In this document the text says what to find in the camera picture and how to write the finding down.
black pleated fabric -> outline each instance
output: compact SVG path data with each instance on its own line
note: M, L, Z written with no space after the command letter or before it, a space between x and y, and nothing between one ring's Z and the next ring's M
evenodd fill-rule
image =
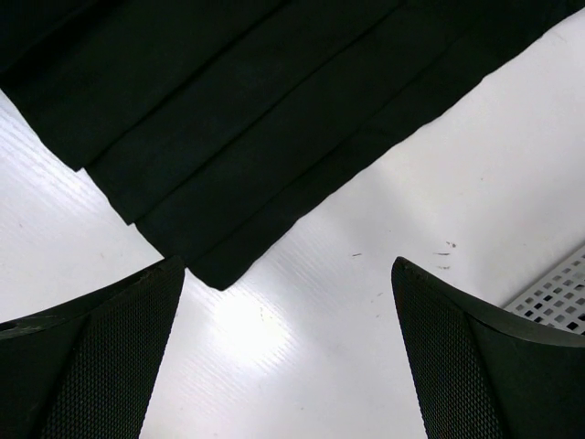
M124 220L217 288L585 0L235 3L94 6L0 82Z
M96 0L3 0L0 4L0 72L81 14Z

perforated metal tray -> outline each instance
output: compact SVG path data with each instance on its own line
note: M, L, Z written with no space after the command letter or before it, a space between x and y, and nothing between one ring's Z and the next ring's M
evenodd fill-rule
M585 335L585 246L510 302L505 310L542 325Z

black fabric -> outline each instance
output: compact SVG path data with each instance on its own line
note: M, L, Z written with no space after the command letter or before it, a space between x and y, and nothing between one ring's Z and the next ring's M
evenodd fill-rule
M512 315L401 258L392 288L430 439L585 437L585 337Z
M183 285L178 258L0 325L0 437L138 437Z
M96 0L3 0L0 4L0 72L81 14Z
M126 0L61 29L0 84L162 254L225 288L584 4Z

white surface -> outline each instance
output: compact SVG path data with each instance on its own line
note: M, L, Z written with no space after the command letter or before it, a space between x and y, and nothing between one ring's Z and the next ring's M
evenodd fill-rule
M584 114L580 13L300 220L227 292L189 274L142 438L425 437L391 264L407 256L497 305L534 281L585 240ZM2 96L0 321L159 258Z

black mesh surface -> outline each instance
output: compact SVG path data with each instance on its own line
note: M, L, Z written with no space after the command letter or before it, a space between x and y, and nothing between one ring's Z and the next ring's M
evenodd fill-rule
M178 264L148 273L91 314L40 437L138 437L175 317L182 272Z
M510 437L585 438L585 337L545 327L581 347L532 343L471 323Z
M0 325L0 439L138 437L183 277L171 258Z
M395 267L392 283L429 438L507 437L464 313L413 271Z

